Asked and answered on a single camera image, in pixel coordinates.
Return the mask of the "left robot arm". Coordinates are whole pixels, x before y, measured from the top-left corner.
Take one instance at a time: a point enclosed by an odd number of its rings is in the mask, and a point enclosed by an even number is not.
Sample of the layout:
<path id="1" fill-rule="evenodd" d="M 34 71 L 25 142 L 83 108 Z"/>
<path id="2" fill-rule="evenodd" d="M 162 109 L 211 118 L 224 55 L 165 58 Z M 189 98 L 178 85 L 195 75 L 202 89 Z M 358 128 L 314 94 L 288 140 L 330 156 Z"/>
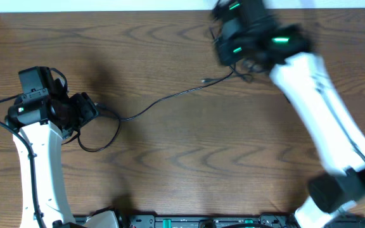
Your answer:
<path id="1" fill-rule="evenodd" d="M 64 75 L 35 66 L 18 73 L 23 94 L 8 109 L 22 182 L 21 227 L 60 227 L 75 223 L 68 204 L 61 165 L 61 146 L 98 116 L 86 93 L 68 95 Z"/>

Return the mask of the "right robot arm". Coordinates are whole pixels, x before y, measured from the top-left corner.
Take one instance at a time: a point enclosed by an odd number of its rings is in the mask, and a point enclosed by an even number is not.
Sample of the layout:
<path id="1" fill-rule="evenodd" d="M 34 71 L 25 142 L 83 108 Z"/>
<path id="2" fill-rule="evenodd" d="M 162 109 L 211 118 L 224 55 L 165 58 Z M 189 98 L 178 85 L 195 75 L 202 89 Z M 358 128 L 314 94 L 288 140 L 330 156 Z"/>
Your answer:
<path id="1" fill-rule="evenodd" d="M 283 26 L 262 1 L 217 1 L 214 45 L 222 65 L 241 60 L 269 75 L 298 113 L 324 172 L 308 182 L 308 198 L 288 227 L 324 227 L 365 197 L 365 136 L 354 122 L 311 40 Z"/>

